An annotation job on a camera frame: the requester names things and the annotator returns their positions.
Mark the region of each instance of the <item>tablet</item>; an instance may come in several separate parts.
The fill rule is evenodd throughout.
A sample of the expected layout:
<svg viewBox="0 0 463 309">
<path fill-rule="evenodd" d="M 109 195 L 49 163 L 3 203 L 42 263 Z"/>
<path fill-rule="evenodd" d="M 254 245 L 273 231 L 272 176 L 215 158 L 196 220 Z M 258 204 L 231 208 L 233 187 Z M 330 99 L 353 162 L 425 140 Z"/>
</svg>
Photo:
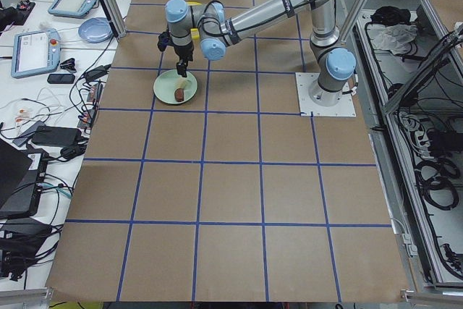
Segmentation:
<svg viewBox="0 0 463 309">
<path fill-rule="evenodd" d="M 54 0 L 48 13 L 54 16 L 83 18 L 97 0 Z"/>
<path fill-rule="evenodd" d="M 16 34 L 12 77 L 21 78 L 54 72 L 60 59 L 60 40 L 55 29 Z"/>
</svg>

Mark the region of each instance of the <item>tiled surface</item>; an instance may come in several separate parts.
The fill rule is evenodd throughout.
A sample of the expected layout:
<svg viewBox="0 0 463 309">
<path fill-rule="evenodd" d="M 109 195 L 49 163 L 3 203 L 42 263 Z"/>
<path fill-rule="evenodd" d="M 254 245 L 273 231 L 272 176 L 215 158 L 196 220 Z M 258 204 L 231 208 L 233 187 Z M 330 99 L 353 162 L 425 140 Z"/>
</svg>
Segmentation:
<svg viewBox="0 0 463 309">
<path fill-rule="evenodd" d="M 308 12 L 207 62 L 169 106 L 153 82 L 168 0 L 132 0 L 49 284 L 64 300 L 397 301 L 406 287 L 356 119 L 299 116 Z M 210 0 L 188 0 L 207 2 Z M 227 17 L 264 0 L 221 0 Z"/>
</svg>

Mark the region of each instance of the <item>robotic arm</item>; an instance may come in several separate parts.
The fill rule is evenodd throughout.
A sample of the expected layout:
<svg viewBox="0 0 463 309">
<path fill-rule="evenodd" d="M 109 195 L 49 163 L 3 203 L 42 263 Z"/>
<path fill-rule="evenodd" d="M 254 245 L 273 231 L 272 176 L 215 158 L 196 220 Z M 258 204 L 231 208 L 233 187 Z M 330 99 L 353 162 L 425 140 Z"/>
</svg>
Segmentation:
<svg viewBox="0 0 463 309">
<path fill-rule="evenodd" d="M 174 47 L 179 56 L 177 72 L 186 77 L 188 62 L 193 60 L 192 28 L 199 30 L 204 57 L 215 61 L 225 56 L 227 46 L 236 45 L 307 8 L 313 19 L 310 45 L 321 70 L 311 97 L 321 105 L 334 105 L 356 65 L 350 52 L 336 47 L 339 29 L 334 0 L 267 0 L 227 20 L 219 1 L 189 6 L 184 0 L 170 0 L 166 4 L 167 31 L 159 36 L 158 48 L 164 51 L 167 46 Z"/>
</svg>

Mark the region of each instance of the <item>green plate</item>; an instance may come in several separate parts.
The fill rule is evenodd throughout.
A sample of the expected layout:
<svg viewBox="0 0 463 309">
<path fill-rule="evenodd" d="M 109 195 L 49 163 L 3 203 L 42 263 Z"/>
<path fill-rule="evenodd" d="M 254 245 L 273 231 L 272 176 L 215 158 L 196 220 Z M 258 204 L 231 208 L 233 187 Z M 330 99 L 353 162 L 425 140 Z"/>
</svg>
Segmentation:
<svg viewBox="0 0 463 309">
<path fill-rule="evenodd" d="M 193 98 L 197 90 L 197 81 L 191 72 L 187 72 L 187 86 L 183 90 L 184 100 L 175 100 L 174 93 L 179 77 L 176 70 L 169 70 L 159 75 L 153 86 L 156 98 L 166 104 L 183 104 Z"/>
</svg>

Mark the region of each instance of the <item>laptop screen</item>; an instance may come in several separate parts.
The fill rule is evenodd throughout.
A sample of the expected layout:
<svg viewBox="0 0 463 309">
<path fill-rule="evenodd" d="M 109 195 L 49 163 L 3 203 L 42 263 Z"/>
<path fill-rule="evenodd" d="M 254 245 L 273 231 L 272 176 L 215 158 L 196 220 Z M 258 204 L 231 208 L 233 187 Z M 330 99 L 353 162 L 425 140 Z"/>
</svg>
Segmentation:
<svg viewBox="0 0 463 309">
<path fill-rule="evenodd" d="M 0 139 L 0 207 L 17 189 L 31 164 L 26 154 Z"/>
</svg>

